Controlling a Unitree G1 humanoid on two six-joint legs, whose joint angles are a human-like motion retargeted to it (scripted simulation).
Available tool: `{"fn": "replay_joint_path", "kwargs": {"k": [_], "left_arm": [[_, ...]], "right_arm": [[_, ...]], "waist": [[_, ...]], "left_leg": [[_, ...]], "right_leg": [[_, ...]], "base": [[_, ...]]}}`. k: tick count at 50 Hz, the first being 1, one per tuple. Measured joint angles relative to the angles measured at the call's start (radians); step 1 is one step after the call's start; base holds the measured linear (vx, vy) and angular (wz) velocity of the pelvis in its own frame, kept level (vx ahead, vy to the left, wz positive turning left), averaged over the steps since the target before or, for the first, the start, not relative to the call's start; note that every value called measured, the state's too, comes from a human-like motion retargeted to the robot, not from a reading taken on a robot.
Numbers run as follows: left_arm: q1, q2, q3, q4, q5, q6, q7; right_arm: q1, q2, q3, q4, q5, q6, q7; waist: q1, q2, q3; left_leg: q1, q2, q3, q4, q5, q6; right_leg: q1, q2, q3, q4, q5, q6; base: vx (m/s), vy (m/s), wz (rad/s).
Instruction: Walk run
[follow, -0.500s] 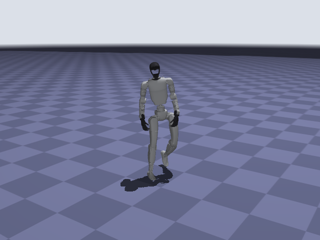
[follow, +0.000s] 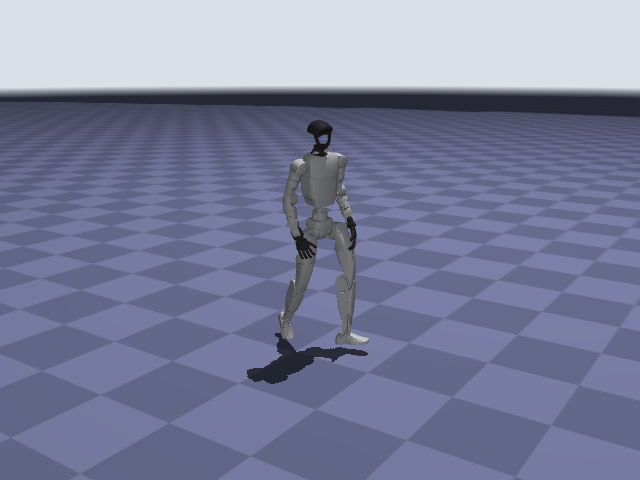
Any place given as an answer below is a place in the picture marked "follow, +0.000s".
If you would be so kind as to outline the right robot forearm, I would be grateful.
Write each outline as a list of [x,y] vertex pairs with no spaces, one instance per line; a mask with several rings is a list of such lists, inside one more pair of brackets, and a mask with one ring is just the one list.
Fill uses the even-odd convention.
[[293,237],[296,238],[300,236],[301,233],[298,229],[299,222],[297,221],[297,213],[296,213],[297,210],[296,210],[296,207],[291,206],[291,198],[289,194],[285,194],[283,196],[283,210],[288,220],[287,225],[290,228]]

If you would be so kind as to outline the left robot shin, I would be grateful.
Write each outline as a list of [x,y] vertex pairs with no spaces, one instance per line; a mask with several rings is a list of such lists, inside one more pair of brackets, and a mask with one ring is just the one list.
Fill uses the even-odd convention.
[[353,285],[350,290],[345,292],[340,291],[337,293],[337,302],[339,313],[341,315],[342,336],[344,336],[343,333],[345,333],[345,336],[347,337],[350,336],[349,334],[351,333],[352,316],[354,312],[355,280],[353,281]]

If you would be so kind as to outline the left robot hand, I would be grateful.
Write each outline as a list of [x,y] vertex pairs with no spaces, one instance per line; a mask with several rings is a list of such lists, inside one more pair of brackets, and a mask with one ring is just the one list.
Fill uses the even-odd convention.
[[351,231],[351,238],[350,241],[353,240],[353,244],[351,245],[351,247],[348,248],[348,250],[352,250],[355,245],[356,245],[356,229],[355,229],[356,224],[353,222],[353,218],[351,216],[347,217],[347,228],[350,228]]

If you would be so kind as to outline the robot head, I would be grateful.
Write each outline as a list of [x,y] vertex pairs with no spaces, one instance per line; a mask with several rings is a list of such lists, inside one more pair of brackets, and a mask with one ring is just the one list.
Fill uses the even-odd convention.
[[[317,144],[314,145],[313,150],[310,152],[310,155],[314,152],[314,151],[318,151],[320,152],[319,154],[313,154],[315,156],[327,156],[328,153],[324,152],[326,148],[328,148],[330,141],[331,141],[331,132],[332,132],[333,128],[332,126],[323,121],[323,120],[315,120],[313,122],[311,122],[307,128],[307,132],[311,133],[314,135],[315,141]],[[328,140],[326,144],[320,144],[319,142],[319,138],[322,135],[327,135],[328,134]]]

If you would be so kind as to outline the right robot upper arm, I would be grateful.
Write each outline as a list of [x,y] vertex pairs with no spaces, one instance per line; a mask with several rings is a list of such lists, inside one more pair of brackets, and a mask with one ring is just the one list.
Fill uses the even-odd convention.
[[298,197],[294,192],[299,185],[301,176],[307,172],[308,165],[309,161],[306,158],[296,159],[290,164],[290,173],[286,183],[284,195],[290,195],[291,205],[296,205],[298,202]]

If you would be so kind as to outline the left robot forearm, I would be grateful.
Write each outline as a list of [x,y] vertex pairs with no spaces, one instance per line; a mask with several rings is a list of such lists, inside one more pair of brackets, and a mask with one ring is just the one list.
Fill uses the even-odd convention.
[[340,211],[342,213],[342,216],[345,218],[345,223],[347,224],[347,217],[351,216],[353,218],[353,222],[355,223],[355,218],[352,215],[352,210],[351,207],[348,203],[348,197],[347,197],[347,192],[345,193],[345,195],[342,195],[340,198],[338,198],[337,204],[340,207]]

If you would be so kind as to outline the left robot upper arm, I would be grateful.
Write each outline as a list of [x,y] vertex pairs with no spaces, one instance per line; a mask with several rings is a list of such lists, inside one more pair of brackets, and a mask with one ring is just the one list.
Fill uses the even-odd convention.
[[336,194],[336,197],[339,197],[339,196],[345,195],[346,193],[346,188],[342,184],[342,181],[344,179],[345,167],[347,165],[347,157],[337,152],[335,154],[339,158],[338,187],[337,187],[337,194]]

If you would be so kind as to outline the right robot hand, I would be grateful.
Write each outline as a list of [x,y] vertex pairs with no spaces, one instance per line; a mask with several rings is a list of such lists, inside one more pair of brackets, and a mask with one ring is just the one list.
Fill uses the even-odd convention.
[[[307,241],[307,239],[303,237],[303,236],[304,236],[304,234],[303,234],[303,232],[302,232],[301,228],[300,228],[300,227],[298,227],[298,229],[299,229],[299,231],[300,231],[300,233],[301,233],[301,235],[300,235],[300,236],[298,236],[298,237],[296,237],[296,238],[295,238],[295,237],[293,237],[292,233],[291,233],[291,235],[292,235],[292,237],[293,237],[293,239],[294,239],[294,240],[297,240],[297,241],[296,241],[296,248],[297,248],[297,250],[298,250],[298,252],[299,252],[300,258],[301,258],[301,259],[304,259],[304,258],[303,258],[303,256],[302,256],[302,254],[301,254],[301,251],[302,251],[302,253],[303,253],[303,255],[304,255],[304,257],[305,257],[306,259],[308,259],[308,257],[306,256],[306,254],[305,254],[305,252],[304,252],[304,251],[306,251],[307,255],[308,255],[310,258],[312,258],[312,256],[309,254],[308,250],[309,250],[309,251],[310,251],[310,253],[311,253],[312,255],[314,255],[314,256],[315,256],[315,253],[311,250],[310,245],[311,245],[311,246],[313,246],[314,248],[317,248],[317,246],[316,246],[316,245],[314,245],[313,243],[311,243],[311,242]],[[310,245],[309,245],[309,244],[310,244]],[[307,250],[307,249],[308,249],[308,250]]]

